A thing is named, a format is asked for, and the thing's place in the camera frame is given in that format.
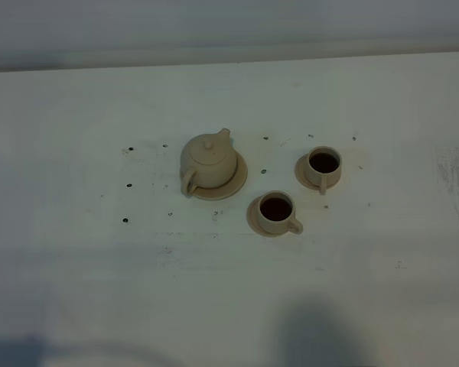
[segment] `teapot lid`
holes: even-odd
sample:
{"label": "teapot lid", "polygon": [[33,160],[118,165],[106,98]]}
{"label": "teapot lid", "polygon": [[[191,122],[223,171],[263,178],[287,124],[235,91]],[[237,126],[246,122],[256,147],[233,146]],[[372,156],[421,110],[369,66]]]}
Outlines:
{"label": "teapot lid", "polygon": [[220,163],[233,149],[230,144],[230,130],[227,128],[217,134],[196,136],[189,144],[192,159],[208,166]]}

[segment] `beige teapot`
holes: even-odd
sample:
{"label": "beige teapot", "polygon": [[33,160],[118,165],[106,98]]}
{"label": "beige teapot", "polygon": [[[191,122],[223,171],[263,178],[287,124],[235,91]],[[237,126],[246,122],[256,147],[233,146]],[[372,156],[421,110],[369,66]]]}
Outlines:
{"label": "beige teapot", "polygon": [[[240,170],[244,168],[244,177],[242,174],[236,175],[240,161],[240,166],[243,165]],[[243,177],[243,181],[238,178],[239,182],[230,184],[235,176]],[[201,199],[222,199],[239,190],[245,180],[245,162],[233,149],[230,130],[227,128],[216,134],[196,136],[182,150],[181,191],[185,196],[197,196],[194,193],[197,190],[200,194],[197,197],[202,196]]]}

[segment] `white wall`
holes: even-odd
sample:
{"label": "white wall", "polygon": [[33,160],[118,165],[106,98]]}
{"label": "white wall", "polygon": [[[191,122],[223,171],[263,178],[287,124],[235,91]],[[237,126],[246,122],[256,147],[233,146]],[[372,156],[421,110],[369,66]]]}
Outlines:
{"label": "white wall", "polygon": [[381,40],[406,37],[458,39],[459,1],[0,0],[4,66],[55,67],[78,51],[357,39],[380,46]]}

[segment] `scratch mark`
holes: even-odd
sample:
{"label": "scratch mark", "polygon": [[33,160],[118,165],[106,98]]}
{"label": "scratch mark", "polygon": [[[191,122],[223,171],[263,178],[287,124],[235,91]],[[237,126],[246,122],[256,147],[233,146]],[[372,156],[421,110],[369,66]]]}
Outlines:
{"label": "scratch mark", "polygon": [[288,141],[290,141],[290,140],[291,140],[291,138],[289,138],[289,139],[283,141],[283,142],[280,144],[281,147],[283,147],[284,145],[286,145],[286,144],[288,143]]}
{"label": "scratch mark", "polygon": [[459,219],[459,148],[435,149],[438,186],[451,197]]}

